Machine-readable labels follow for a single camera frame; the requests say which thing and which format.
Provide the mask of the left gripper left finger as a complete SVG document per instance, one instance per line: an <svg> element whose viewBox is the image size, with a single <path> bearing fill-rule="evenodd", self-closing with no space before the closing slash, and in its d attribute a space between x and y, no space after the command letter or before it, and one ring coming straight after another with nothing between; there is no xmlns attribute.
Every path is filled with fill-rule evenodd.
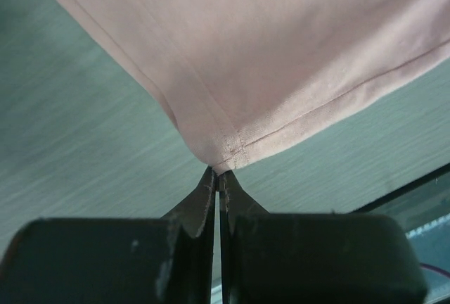
<svg viewBox="0 0 450 304"><path fill-rule="evenodd" d="M215 174L155 218L39 218L1 259L2 303L209 303Z"/></svg>

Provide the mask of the pink printed t-shirt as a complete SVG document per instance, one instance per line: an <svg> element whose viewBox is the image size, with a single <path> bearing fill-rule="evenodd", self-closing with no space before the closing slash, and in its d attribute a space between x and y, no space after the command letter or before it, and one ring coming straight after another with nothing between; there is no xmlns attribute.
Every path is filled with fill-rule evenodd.
<svg viewBox="0 0 450 304"><path fill-rule="evenodd" d="M56 0L222 173L449 57L449 0Z"/></svg>

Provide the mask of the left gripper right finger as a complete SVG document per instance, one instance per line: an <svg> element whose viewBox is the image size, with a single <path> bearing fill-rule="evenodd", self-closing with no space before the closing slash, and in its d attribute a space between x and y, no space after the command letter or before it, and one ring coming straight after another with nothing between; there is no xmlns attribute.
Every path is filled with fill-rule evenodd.
<svg viewBox="0 0 450 304"><path fill-rule="evenodd" d="M218 178L225 303L423 303L405 233L370 213L270 213L232 172Z"/></svg>

